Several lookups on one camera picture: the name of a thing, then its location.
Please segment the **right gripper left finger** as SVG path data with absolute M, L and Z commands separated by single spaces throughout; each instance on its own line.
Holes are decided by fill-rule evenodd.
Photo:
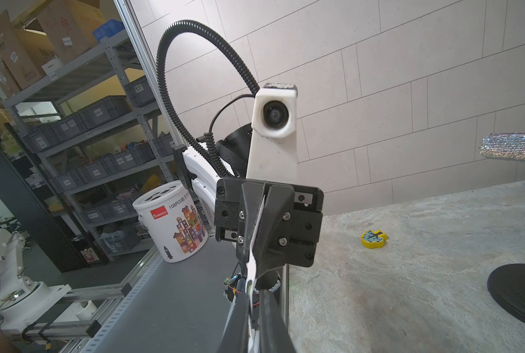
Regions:
M 217 353 L 249 351 L 249 303 L 246 294 L 238 294 L 235 297 Z

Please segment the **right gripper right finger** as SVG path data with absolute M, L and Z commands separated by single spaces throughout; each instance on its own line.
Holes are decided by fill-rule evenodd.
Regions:
M 270 291 L 259 295 L 260 351 L 262 353 L 296 353 L 281 311 Z

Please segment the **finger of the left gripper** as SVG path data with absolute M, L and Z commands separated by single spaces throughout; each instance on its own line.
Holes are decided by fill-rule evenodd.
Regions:
M 243 218 L 239 222 L 239 236 L 243 242 L 237 241 L 235 255 L 244 276 L 256 274 L 253 247 L 265 194 L 262 180 L 246 180 L 240 187 L 240 212 Z
M 291 185 L 270 185 L 264 196 L 262 213 L 257 221 L 257 231 L 253 247 L 256 260 L 256 278 L 286 264 L 283 246 L 279 245 L 282 236 L 283 216 L 293 206 L 294 189 Z

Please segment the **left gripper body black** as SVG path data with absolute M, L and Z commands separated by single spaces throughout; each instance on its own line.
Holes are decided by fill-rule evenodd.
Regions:
M 240 212 L 240 187 L 246 180 L 224 177 L 217 182 L 215 200 L 215 235 L 218 241 L 240 243 L 239 222 L 243 218 Z M 281 182 L 265 183 L 265 192 L 270 185 Z M 291 185 L 294 189 L 293 206 L 283 216 L 282 236 L 279 245 L 283 246 L 286 264 L 309 268 L 313 265 L 317 245 L 321 234 L 324 193 L 319 188 Z

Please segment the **white sticker sheet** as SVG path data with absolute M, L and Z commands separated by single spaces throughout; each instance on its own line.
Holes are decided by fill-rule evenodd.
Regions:
M 257 206 L 252 207 L 253 213 L 246 221 L 246 240 L 243 244 L 246 259 L 246 281 L 239 297 L 236 298 L 229 314 L 224 336 L 219 352 L 261 352 L 261 295 L 255 292 L 257 282 L 257 262 L 254 256 L 254 243 L 258 234 L 265 207 L 265 197 Z

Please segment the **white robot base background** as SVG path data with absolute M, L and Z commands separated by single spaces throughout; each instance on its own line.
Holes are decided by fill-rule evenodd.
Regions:
M 47 286 L 24 275 L 25 238 L 0 229 L 0 331 L 20 335 L 70 291 L 70 285 Z

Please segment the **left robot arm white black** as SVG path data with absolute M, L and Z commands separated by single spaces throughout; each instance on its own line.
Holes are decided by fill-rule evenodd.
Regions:
M 173 110 L 190 135 L 200 138 L 221 106 L 250 90 L 225 55 L 195 33 L 201 22 L 193 23 L 171 42 L 163 67 Z M 273 24 L 226 42 L 259 86 L 268 82 L 297 86 L 299 119 L 346 101 L 340 53 L 307 59 L 304 45 L 309 41 L 298 30 L 287 34 L 284 26 Z

